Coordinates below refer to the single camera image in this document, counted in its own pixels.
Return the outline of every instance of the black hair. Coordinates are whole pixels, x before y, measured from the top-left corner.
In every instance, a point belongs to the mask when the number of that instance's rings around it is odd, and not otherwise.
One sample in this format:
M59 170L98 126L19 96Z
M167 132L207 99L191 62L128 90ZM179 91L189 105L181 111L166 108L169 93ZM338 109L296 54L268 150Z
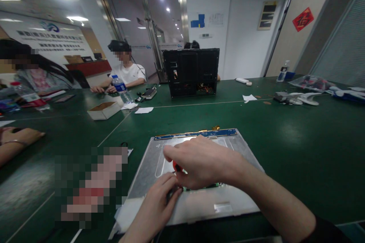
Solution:
M72 75L65 70L59 64L56 64L42 55L35 54L29 45L22 44L13 39L0 39L0 59L15 60L19 59L17 55L26 55L30 59L30 63L33 65L38 65L39 68L57 74L59 76L65 77L71 83L74 83L74 78ZM26 64L15 64L15 70L27 69Z
M190 49L190 48L199 49L200 48L199 43L197 41L193 40L192 43L187 42L184 45L184 49Z
M110 51L113 52L131 52L132 48L131 46L124 41L117 41L117 40L111 40L110 44L108 45L108 48Z

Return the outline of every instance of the green table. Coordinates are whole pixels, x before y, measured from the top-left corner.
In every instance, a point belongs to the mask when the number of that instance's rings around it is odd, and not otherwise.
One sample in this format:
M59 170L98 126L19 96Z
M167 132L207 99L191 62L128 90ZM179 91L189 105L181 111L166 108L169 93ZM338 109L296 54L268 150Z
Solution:
M127 141L134 148L128 175L123 177L130 186L150 137L216 125L238 128L266 173L314 213L335 224L363 220L363 107L329 95L316 97L319 106L281 105L270 95L299 89L276 83L273 77L251 81L251 87L234 80L221 81L216 96L199 98L171 99L168 86L161 85L151 101L141 104L155 107L151 113L121 111L107 121L91 120L86 110L111 98L99 98L88 90L70 91L77 96L63 107L51 103L54 111L45 116L30 109L15 114L21 118L14 115L17 121L12 126L30 126L47 136L0 170L0 241L8 240L20 227L11 242L36 241L51 232L55 155L80 154L90 147L116 147ZM143 89L133 88L132 94ZM244 104L242 94L262 98ZM113 214L105 215L97 230L83 230L76 242L105 242L113 224ZM49 241L70 242L76 231L58 231ZM255 213L167 227L160 241L186 242L199 236L207 241L238 241L275 234L262 214Z

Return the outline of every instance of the blue circuit board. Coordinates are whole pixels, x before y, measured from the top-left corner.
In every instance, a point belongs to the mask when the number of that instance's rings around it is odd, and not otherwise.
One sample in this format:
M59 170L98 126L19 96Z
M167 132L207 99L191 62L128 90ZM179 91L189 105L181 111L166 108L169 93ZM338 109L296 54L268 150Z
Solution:
M182 137L197 137L198 135L202 135L203 137L222 137L222 136L232 136L237 135L236 129L221 129L221 130L202 130L199 132L188 132L182 134L171 134L171 135L163 135L163 136L155 136L154 140L162 140L162 139L174 139L174 138L182 138Z

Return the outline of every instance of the company logo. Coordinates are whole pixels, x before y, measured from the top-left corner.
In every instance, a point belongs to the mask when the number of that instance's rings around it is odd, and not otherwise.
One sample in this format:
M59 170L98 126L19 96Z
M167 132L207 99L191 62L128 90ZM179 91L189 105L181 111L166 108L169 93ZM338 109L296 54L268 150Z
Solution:
M41 24L42 28L44 28L47 31L53 30L54 32L60 32L60 29L55 24L52 24L52 23L47 24L46 22L41 22L40 24Z

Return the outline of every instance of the water bottle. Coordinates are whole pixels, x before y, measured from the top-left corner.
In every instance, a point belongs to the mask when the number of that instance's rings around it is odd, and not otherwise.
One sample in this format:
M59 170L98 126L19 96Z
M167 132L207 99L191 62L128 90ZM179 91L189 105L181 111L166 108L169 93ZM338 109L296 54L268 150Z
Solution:
M285 61L284 66L281 67L280 74L279 74L278 78L276 79L277 82L284 81L285 75L289 69L289 63L290 63L290 61L287 60L287 61Z
M128 103L132 103L133 100L132 98L130 97L130 94L127 90L127 88L125 87L125 84L124 82L122 82L117 75L113 75L112 76L113 78L113 85L115 87L115 89L117 90L117 92L119 93L119 95L121 96L122 98L122 101L125 103L125 104L128 104Z
M34 90L22 85L20 82L12 82L10 84L13 86L15 92L28 103L34 105L36 110L43 111L50 108L49 104L41 99Z

